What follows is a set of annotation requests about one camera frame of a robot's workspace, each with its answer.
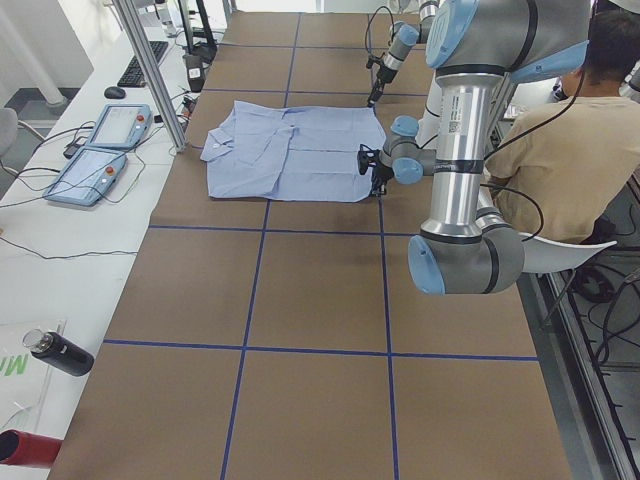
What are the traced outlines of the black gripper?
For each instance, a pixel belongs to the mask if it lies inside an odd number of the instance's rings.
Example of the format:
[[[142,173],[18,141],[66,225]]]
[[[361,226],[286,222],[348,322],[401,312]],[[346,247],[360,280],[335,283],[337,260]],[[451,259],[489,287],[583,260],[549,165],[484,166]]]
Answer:
[[[382,163],[379,150],[370,150],[367,152],[367,164],[372,169],[372,195],[386,195],[387,183],[394,177],[393,170]]]
[[[376,82],[371,88],[369,96],[367,97],[367,107],[372,108],[379,101],[380,97],[383,95],[383,86],[386,84],[390,84],[396,76],[396,70],[393,68],[389,68],[384,64],[379,66],[379,69],[376,74]]]

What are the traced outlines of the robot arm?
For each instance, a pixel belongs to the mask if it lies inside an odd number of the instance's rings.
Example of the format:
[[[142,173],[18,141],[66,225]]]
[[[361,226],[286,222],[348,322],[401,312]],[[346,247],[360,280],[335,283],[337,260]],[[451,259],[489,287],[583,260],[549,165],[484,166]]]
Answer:
[[[397,69],[411,48],[441,90],[436,149],[418,147],[418,123],[392,124],[375,169],[403,184],[432,177],[428,218],[410,239],[408,264],[427,294],[487,294],[511,286],[528,267],[527,237],[482,190],[494,89],[578,68],[585,59],[592,7],[587,1],[427,1],[418,27],[403,26],[389,50]]]
[[[376,55],[366,47],[368,58],[366,68],[378,66],[375,80],[367,97],[367,106],[372,108],[380,100],[385,87],[392,83],[406,58],[416,44],[425,44],[439,10],[439,1],[420,1],[420,22],[416,25],[391,20],[390,39],[387,50]]]

